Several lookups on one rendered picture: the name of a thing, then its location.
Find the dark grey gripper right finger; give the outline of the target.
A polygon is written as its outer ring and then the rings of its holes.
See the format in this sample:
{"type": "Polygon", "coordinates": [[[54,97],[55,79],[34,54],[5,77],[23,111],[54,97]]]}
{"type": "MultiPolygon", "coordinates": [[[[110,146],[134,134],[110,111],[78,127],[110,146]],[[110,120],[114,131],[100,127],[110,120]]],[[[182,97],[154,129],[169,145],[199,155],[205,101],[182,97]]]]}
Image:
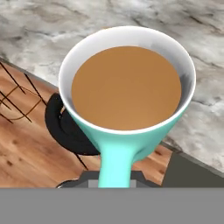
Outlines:
{"type": "Polygon", "coordinates": [[[145,178],[141,171],[132,171],[130,175],[130,188],[159,187],[158,184],[145,178]]]}

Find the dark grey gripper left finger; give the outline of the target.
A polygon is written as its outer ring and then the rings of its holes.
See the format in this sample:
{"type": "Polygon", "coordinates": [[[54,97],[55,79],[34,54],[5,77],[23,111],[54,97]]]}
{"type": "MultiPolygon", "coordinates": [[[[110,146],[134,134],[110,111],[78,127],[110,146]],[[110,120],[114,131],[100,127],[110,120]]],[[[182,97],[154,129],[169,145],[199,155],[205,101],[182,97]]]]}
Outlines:
{"type": "Polygon", "coordinates": [[[98,171],[84,171],[79,178],[69,179],[57,185],[57,188],[97,188],[98,187],[98,171]]]}

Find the teal mug of coffee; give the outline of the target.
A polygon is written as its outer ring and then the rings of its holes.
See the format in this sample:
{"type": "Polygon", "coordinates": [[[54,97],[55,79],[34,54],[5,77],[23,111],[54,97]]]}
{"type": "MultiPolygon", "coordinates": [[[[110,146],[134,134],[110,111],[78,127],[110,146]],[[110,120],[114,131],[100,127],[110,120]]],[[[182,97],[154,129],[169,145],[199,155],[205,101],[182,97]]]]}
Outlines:
{"type": "Polygon", "coordinates": [[[101,153],[99,187],[129,186],[131,166],[172,129],[195,86],[186,49],[150,28],[100,30],[69,51],[59,69],[59,94],[101,153]]]}

